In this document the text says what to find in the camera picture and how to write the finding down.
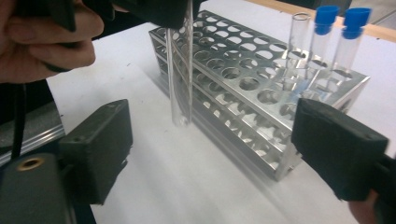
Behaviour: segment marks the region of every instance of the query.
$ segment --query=floor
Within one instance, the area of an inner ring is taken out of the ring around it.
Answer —
[[[373,10],[371,24],[396,30],[395,0],[352,0],[350,7],[369,7]]]

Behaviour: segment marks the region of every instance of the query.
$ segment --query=blue cap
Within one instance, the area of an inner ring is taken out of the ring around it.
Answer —
[[[317,8],[317,15],[315,17],[315,33],[317,35],[326,35],[332,29],[332,24],[335,22],[335,17],[338,14],[339,7],[324,6]]]
[[[344,19],[345,29],[343,36],[347,39],[355,39],[361,35],[361,27],[367,24],[371,13],[368,7],[354,7],[346,11]]]

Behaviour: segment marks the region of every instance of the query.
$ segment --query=test tube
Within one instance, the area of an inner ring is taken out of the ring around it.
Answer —
[[[371,9],[367,7],[355,7],[346,11],[342,35],[338,41],[337,49],[332,61],[331,76],[328,82],[340,85],[351,78],[350,68],[361,42],[363,26],[367,24]]]
[[[329,39],[332,33],[332,24],[338,14],[339,7],[324,6],[317,8],[315,17],[315,28],[312,33],[311,45],[309,47],[308,63],[305,70],[305,79],[309,79],[307,89],[314,83],[320,70],[327,67],[323,62]]]
[[[172,121],[177,127],[186,127],[191,123],[192,6],[192,0],[189,0],[180,30],[166,30],[169,95]]]
[[[303,50],[310,19],[311,16],[306,12],[296,13],[292,16],[286,62],[288,69],[299,67],[299,62],[305,57]]]

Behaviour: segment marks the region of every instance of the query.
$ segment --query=black device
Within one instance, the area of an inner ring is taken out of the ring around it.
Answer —
[[[11,161],[0,223],[76,223],[71,202],[103,204],[133,144],[127,100],[101,106],[59,142],[60,152]]]
[[[341,111],[300,99],[291,142],[334,194],[345,201],[365,201],[378,194],[378,223],[396,223],[396,160],[384,154],[388,138]]]

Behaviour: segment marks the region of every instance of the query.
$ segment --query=wooden edge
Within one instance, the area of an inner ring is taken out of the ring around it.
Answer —
[[[288,3],[278,2],[276,0],[246,0],[246,1],[260,6],[270,7],[272,9],[283,11],[289,14],[295,14],[298,12],[307,12],[311,14],[313,18],[315,17],[315,10],[313,9],[309,9],[306,7],[298,7]],[[343,21],[344,18],[337,17],[334,26],[343,27]],[[364,27],[364,34],[396,43],[396,30],[392,30],[386,27],[367,24]]]

